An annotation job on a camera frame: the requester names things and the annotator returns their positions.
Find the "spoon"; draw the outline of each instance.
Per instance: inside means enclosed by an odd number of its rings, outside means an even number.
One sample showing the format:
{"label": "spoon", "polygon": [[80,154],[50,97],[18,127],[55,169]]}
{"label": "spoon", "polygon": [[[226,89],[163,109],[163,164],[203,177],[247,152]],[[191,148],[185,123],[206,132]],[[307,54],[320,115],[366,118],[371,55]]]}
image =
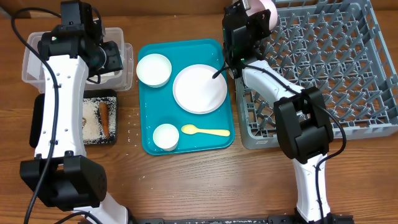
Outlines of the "spoon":
{"label": "spoon", "polygon": [[228,130],[218,130],[218,129],[199,129],[195,127],[193,124],[187,124],[182,126],[182,133],[185,134],[196,134],[196,133],[204,133],[204,134],[212,134],[217,136],[228,137],[231,133]]}

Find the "blue tray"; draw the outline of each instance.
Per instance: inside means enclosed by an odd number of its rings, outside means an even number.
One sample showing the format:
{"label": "blue tray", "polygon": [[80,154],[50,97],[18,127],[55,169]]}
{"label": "blue tray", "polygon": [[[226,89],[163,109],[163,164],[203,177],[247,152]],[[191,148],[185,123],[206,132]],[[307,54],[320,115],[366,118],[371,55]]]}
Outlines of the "blue tray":
{"label": "blue tray", "polygon": [[[145,151],[161,156],[224,149],[231,145],[235,138],[235,131],[229,92],[224,103],[217,110],[201,115],[186,112],[173,97],[174,79],[184,68],[195,64],[205,64],[218,70],[223,66],[221,45],[213,39],[151,44],[140,50],[138,61],[149,54],[166,56],[172,64],[172,74],[169,82],[160,88],[151,88],[139,82],[142,146]],[[180,131],[178,146],[171,152],[158,148],[152,139],[155,128],[165,123],[174,125]],[[228,129],[231,135],[229,137],[200,133],[187,135],[181,132],[181,127],[186,124],[194,124],[198,128],[205,129]]]}

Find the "dish rack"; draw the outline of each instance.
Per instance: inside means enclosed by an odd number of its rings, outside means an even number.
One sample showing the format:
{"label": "dish rack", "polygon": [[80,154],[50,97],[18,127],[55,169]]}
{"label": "dish rack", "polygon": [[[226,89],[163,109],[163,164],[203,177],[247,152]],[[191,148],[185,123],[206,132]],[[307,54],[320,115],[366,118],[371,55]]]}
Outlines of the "dish rack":
{"label": "dish rack", "polygon": [[[318,87],[348,139],[398,131],[398,76],[370,0],[276,0],[275,4],[278,26],[262,41],[269,65],[304,88]],[[242,79],[235,83],[243,145],[278,147],[273,105]],[[334,123],[333,132],[341,138]]]}

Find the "wooden table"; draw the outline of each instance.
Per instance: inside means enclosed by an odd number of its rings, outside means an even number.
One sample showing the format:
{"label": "wooden table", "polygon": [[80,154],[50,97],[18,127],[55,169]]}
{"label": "wooden table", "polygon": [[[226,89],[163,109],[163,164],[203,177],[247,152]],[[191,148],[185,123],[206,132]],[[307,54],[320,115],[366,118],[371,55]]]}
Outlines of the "wooden table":
{"label": "wooden table", "polygon": [[[152,43],[202,38],[221,43],[222,17],[106,17],[104,21],[107,27],[122,28],[137,58],[139,49]],[[398,65],[398,24],[393,22],[398,20],[397,12],[377,12],[377,18]],[[27,39],[30,33],[51,30],[58,23],[58,19],[23,19],[17,26]],[[21,80],[24,46],[12,33],[10,22],[0,21],[0,27],[0,223],[22,223],[32,191],[19,177],[19,163],[33,158],[29,132],[39,93]],[[233,93],[233,81],[229,84]],[[104,166],[108,192],[137,218],[267,217],[294,212],[297,189],[292,161],[278,148],[243,148],[233,94],[236,139],[231,147],[160,157],[148,155],[141,146],[137,82],[118,95],[116,145],[86,150],[90,159]],[[356,223],[398,222],[397,136],[349,141],[342,155],[327,162],[333,213],[352,214]],[[340,146],[341,141],[333,142],[331,152]],[[53,223],[65,215],[38,200],[31,223]]]}

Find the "black container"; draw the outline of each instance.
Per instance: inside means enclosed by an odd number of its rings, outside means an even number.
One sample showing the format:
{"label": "black container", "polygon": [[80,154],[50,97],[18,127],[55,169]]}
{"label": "black container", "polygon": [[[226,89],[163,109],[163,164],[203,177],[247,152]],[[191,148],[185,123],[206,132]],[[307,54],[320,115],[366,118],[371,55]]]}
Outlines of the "black container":
{"label": "black container", "polygon": [[[101,139],[96,144],[88,144],[88,145],[101,145],[101,144],[114,144],[118,138],[118,111],[119,111],[119,100],[118,95],[114,90],[90,90],[85,91],[83,95],[84,99],[90,98],[106,98],[106,97],[116,97],[116,120],[115,120],[115,134],[114,136],[110,136],[109,139]],[[44,112],[44,93],[40,94],[36,97],[35,105],[33,109],[32,116],[32,126],[30,127],[30,139],[29,144],[31,147],[36,148],[39,143],[40,132],[42,130],[43,123],[43,112]]]}

